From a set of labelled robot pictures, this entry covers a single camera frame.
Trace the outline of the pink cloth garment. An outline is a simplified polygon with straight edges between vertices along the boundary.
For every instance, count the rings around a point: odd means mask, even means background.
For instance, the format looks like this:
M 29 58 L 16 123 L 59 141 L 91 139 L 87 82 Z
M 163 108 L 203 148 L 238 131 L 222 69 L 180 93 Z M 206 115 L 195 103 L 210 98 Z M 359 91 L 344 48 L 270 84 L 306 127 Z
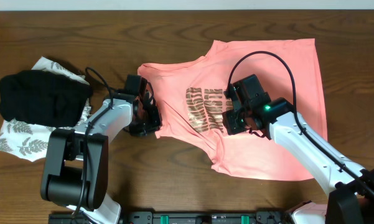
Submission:
M 270 138 L 290 115 L 295 128 L 327 137 L 319 62 L 312 39 L 221 42 L 192 62 L 145 63 L 162 117 L 157 137 L 201 148 L 214 170 L 235 177 L 299 181 L 311 174 Z

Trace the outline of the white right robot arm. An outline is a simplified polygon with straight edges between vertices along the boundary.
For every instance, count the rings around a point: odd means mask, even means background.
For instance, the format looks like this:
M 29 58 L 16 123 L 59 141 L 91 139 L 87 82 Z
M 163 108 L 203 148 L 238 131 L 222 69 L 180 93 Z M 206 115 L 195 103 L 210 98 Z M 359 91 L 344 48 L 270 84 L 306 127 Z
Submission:
M 289 212 L 292 223 L 374 223 L 374 169 L 351 161 L 317 134 L 285 98 L 272 100 L 256 75 L 228 83 L 233 108 L 223 113 L 229 135 L 248 131 L 287 149 L 315 178 L 327 204 L 306 202 Z

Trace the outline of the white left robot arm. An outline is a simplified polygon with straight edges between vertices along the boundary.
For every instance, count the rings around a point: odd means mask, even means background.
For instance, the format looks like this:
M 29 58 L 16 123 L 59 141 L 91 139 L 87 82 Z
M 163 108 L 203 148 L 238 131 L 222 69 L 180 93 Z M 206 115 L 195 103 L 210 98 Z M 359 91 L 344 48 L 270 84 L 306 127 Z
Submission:
M 111 90 L 87 121 L 53 131 L 40 194 L 72 212 L 52 213 L 49 223 L 119 223 L 121 206 L 106 192 L 109 145 L 121 131 L 146 136 L 161 125 L 152 85 L 139 75 L 128 75 L 124 88 Z

